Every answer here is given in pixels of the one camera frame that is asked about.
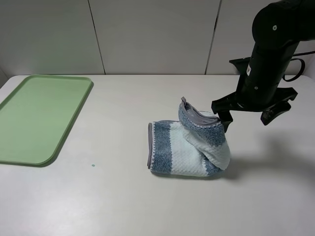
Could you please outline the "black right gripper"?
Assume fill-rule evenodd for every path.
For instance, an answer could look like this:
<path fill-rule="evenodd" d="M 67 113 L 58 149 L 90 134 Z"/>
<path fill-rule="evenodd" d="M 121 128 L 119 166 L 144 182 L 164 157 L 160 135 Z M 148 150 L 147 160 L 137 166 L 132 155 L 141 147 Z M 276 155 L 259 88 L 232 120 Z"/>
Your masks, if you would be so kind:
<path fill-rule="evenodd" d="M 218 113 L 226 133 L 233 122 L 230 111 L 262 112 L 260 119 L 264 125 L 268 125 L 276 117 L 291 109 L 288 102 L 293 101 L 297 95 L 294 88 L 277 88 L 271 98 L 261 97 L 257 92 L 254 92 L 253 96 L 244 96 L 236 91 L 212 101 L 211 108 L 214 113 Z"/>

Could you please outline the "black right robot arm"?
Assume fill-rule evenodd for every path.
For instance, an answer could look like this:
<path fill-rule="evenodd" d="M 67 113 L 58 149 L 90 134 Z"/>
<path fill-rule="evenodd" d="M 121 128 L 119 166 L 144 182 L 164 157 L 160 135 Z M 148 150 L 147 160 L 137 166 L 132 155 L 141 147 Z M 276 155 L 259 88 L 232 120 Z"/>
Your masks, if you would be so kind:
<path fill-rule="evenodd" d="M 252 55 L 230 60 L 240 77 L 236 91 L 212 102 L 211 108 L 227 129 L 232 123 L 231 111 L 260 112 L 268 125 L 290 110 L 297 92 L 280 88 L 289 63 L 299 60 L 295 50 L 301 41 L 315 38 L 315 2 L 281 0 L 260 10 L 252 24 L 255 45 Z"/>

